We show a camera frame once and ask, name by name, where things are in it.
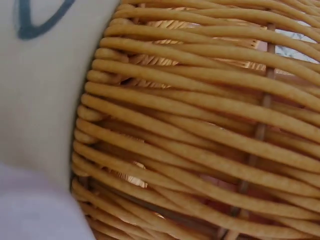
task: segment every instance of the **light purple fabric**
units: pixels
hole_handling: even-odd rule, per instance
[[[94,240],[71,195],[45,176],[0,163],[1,240]]]

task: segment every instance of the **woven rattan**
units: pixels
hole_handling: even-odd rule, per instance
[[[74,130],[97,240],[319,238],[320,66],[275,53],[318,42],[317,0],[123,0]]]

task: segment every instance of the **white surface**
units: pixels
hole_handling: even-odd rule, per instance
[[[41,24],[62,0],[32,0]],[[118,0],[76,0],[49,32],[20,40],[14,1],[0,1],[0,161],[44,172],[65,189],[79,94]]]

